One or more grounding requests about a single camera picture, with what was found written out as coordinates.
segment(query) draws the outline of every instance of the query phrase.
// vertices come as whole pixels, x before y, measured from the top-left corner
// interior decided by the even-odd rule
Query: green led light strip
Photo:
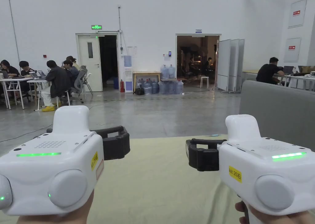
[[[17,157],[39,157],[39,156],[56,156],[61,155],[61,153],[45,153],[45,154],[17,154]]]
[[[288,158],[288,157],[301,156],[301,155],[303,155],[303,154],[306,154],[306,152],[276,155],[276,156],[272,156],[272,158],[273,158],[273,159],[278,159],[278,158]]]

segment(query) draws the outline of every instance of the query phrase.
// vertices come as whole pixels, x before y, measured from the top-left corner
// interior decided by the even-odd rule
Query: round gray button
[[[67,208],[83,197],[87,184],[87,179],[80,170],[66,170],[55,176],[48,196],[55,206]]]
[[[268,208],[284,210],[291,206],[294,191],[288,182],[279,175],[263,175],[255,183],[259,200]]]

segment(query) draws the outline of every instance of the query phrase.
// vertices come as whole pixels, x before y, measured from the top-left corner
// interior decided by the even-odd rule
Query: white partition panel
[[[242,76],[242,72],[243,72],[244,49],[245,49],[245,39],[240,39],[239,45],[238,45],[238,65],[237,65],[237,76],[236,76],[236,91],[241,90],[241,76]]]
[[[238,45],[239,39],[231,41],[231,49],[229,56],[229,84],[228,90],[236,90],[236,77],[237,77],[237,65],[238,65]]]
[[[218,53],[218,78],[219,89],[228,91],[229,82],[229,56],[231,52],[231,39],[219,42]]]

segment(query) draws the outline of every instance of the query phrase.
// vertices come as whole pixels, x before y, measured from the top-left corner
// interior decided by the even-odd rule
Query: red sign
[[[293,12],[293,16],[299,16],[300,14],[301,14],[301,11]]]

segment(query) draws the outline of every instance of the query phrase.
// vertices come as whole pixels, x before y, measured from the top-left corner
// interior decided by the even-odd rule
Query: hand
[[[235,209],[239,212],[245,212],[245,203],[238,202],[235,204]],[[314,224],[315,219],[309,212],[294,213],[285,216],[272,216],[261,213],[250,207],[252,214],[257,217],[264,224]],[[248,224],[248,220],[245,217],[239,219],[241,224]]]
[[[20,216],[16,224],[86,224],[93,202],[94,191],[88,201],[79,209],[68,213],[65,216],[44,215],[44,216]]]

